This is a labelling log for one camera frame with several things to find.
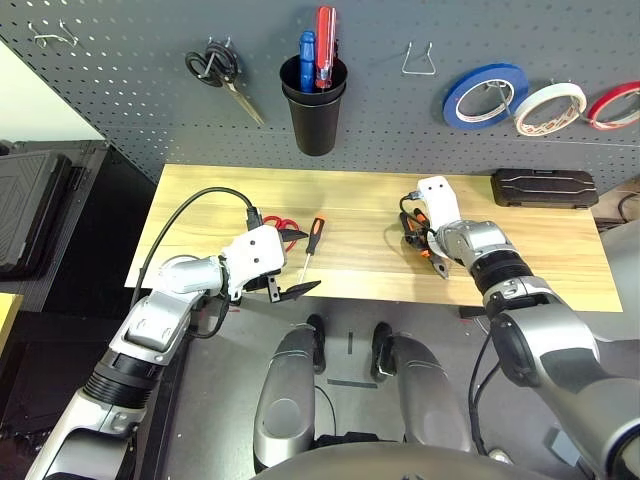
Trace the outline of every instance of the metal shaft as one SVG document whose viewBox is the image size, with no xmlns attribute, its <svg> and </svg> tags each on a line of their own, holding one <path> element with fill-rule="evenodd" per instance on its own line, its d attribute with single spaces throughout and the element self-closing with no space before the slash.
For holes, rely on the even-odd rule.
<svg viewBox="0 0 640 480">
<path fill-rule="evenodd" d="M 307 273 L 307 266 L 309 266 L 309 259 L 311 258 L 311 254 L 307 253 L 307 259 L 304 261 L 304 267 L 302 267 L 302 273 L 300 274 L 300 278 L 298 279 L 298 283 L 302 283 L 304 279 L 304 274 Z"/>
</svg>

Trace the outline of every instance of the gray pegboard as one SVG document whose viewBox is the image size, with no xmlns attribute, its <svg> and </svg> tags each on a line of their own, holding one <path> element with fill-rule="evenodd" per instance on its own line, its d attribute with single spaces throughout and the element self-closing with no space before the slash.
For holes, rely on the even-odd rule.
<svg viewBox="0 0 640 480">
<path fill-rule="evenodd" d="M 601 192 L 640 174 L 638 124 L 600 132 L 578 120 L 533 138 L 518 135 L 509 120 L 455 130 L 441 114 L 449 86 L 487 63 L 522 66 L 532 90 L 550 78 L 570 79 L 590 101 L 637 80 L 637 0 L 334 1 L 349 79 L 336 147 L 311 158 L 295 145 L 278 71 L 296 53 L 301 31 L 313 27 L 318 4 L 5 0 L 0 39 L 154 180 L 164 162 L 420 173 L 563 167 L 591 172 Z M 59 33 L 60 18 L 80 45 L 40 49 L 27 22 L 41 33 Z M 185 52 L 202 51 L 210 35 L 231 35 L 244 65 L 239 87 L 264 127 L 223 89 L 186 71 Z M 400 74 L 410 40 L 416 52 L 410 66 L 417 68 L 420 50 L 433 42 L 435 77 Z M 534 115 L 547 118 L 559 108 Z"/>
</svg>

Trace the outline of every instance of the red tape roll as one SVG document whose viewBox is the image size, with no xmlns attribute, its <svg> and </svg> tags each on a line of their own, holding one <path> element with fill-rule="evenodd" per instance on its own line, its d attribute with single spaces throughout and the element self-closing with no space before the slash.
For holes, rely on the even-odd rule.
<svg viewBox="0 0 640 480">
<path fill-rule="evenodd" d="M 624 97 L 630 93 L 640 93 L 640 82 L 630 82 L 619 85 L 600 97 L 598 101 L 593 104 L 591 110 L 589 110 L 589 113 L 587 114 L 587 117 L 590 120 L 589 124 L 596 130 L 615 130 L 617 128 L 628 127 L 632 123 L 640 120 L 640 95 L 638 95 L 638 109 L 634 110 L 629 115 L 615 120 L 610 120 L 608 122 L 598 121 L 598 115 L 600 115 L 602 109 L 616 101 L 618 98 Z"/>
</svg>

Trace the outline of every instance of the screwdriver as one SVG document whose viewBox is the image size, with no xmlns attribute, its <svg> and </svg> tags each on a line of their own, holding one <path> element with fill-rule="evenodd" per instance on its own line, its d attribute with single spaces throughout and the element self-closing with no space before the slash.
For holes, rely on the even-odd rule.
<svg viewBox="0 0 640 480">
<path fill-rule="evenodd" d="M 320 241 L 320 235 L 322 235 L 323 228 L 324 218 L 314 218 L 313 223 L 311 224 L 311 232 L 309 233 L 309 245 L 307 245 L 307 249 L 305 250 L 307 252 L 307 259 L 304 261 L 304 268 L 302 269 L 302 273 L 300 274 L 298 283 L 302 283 L 304 274 L 307 272 L 307 266 L 309 266 L 309 259 L 314 253 L 316 253 L 316 247 L 318 246 L 318 242 Z"/>
</svg>

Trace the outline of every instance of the yellow surface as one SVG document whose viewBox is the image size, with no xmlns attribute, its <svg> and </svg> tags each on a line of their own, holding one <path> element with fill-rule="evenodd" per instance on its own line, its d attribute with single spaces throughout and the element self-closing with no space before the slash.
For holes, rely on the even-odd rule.
<svg viewBox="0 0 640 480">
<path fill-rule="evenodd" d="M 0 293 L 0 353 L 2 353 L 7 343 L 7 338 L 9 338 L 13 321 L 21 303 L 22 295 Z"/>
<path fill-rule="evenodd" d="M 322 280 L 309 295 L 480 305 L 481 296 L 458 265 L 443 280 L 405 244 L 398 200 L 428 175 L 166 165 L 126 285 L 135 285 L 149 247 L 173 211 L 190 195 L 225 186 L 247 195 L 263 216 L 292 218 L 304 231 L 314 216 L 327 223 L 305 281 Z M 576 310 L 621 311 L 615 284 L 588 210 L 504 208 L 493 201 L 489 177 L 447 175 L 469 220 L 493 220 L 533 272 Z M 424 209 L 422 203 L 416 203 Z M 176 221 L 158 249 L 144 286 L 176 255 L 219 254 L 246 231 L 245 207 L 223 193 L 205 195 Z M 297 283 L 306 240 L 289 253 L 278 283 Z"/>
</svg>

